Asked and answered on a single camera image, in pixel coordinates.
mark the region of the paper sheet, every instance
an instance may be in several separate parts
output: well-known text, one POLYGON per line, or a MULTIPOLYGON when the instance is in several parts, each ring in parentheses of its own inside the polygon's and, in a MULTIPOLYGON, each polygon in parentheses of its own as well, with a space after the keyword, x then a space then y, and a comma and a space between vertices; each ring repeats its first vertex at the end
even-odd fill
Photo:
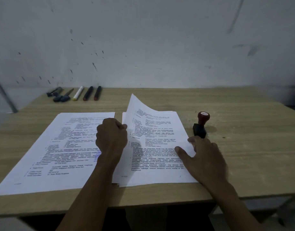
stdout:
POLYGON ((114 172, 113 183, 134 186, 152 183, 196 182, 174 151, 195 152, 173 111, 155 111, 131 96, 122 123, 127 124, 128 144, 114 172))
POLYGON ((0 195, 82 188, 100 151, 97 126, 115 113, 60 113, 0 184, 0 195))

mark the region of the person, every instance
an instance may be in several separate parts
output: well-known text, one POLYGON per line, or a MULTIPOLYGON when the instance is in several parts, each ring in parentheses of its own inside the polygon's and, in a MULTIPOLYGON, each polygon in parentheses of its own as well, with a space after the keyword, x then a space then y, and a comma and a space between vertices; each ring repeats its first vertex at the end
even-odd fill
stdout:
MULTIPOLYGON (((96 145, 102 153, 57 231, 102 230, 112 192, 112 175, 127 144, 126 128, 114 118, 104 119, 97 127, 96 145)), ((199 136, 190 137, 188 142, 194 147, 194 157, 178 146, 175 151, 189 173, 217 202, 231 231, 264 230, 227 181, 227 165, 217 144, 199 136)))

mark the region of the wooden tabletop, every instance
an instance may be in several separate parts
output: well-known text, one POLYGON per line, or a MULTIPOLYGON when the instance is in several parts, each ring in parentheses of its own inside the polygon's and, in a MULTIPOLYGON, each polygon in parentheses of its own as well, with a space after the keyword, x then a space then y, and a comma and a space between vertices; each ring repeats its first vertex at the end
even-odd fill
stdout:
MULTIPOLYGON (((176 111, 189 136, 199 111, 209 112, 208 137, 229 166, 240 197, 295 194, 295 111, 252 88, 114 89, 99 101, 54 103, 45 94, 0 125, 0 182, 61 112, 115 112, 122 120, 131 94, 158 111, 176 111)), ((79 189, 0 196, 0 216, 62 213, 79 189)), ((205 201, 199 183, 115 186, 111 207, 205 201)))

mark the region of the wooden table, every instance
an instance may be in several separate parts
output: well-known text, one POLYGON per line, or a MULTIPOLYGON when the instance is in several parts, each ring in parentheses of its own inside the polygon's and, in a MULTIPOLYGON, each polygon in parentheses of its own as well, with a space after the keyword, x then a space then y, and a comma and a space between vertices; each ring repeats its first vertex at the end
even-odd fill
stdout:
MULTIPOLYGON (((209 112, 208 137, 229 166, 240 197, 295 194, 295 111, 253 88, 103 89, 100 101, 54 103, 45 94, 0 125, 0 182, 61 112, 115 112, 122 120, 131 94, 159 111, 176 111, 189 136, 199 111, 209 112)), ((0 216, 67 211, 79 189, 0 196, 0 216)), ((114 188, 111 207, 210 200, 199 183, 114 188)))

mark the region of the white paper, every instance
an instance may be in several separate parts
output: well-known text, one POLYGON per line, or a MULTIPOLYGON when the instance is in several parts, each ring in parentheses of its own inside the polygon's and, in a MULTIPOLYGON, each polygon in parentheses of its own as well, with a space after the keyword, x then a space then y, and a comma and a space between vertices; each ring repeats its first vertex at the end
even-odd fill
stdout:
POLYGON ((114 172, 113 183, 122 187, 196 182, 174 151, 180 146, 188 155, 195 155, 176 112, 155 111, 131 95, 122 123, 128 126, 128 144, 114 172))
POLYGON ((97 126, 115 113, 60 113, 0 184, 0 195, 82 188, 97 162, 97 126))

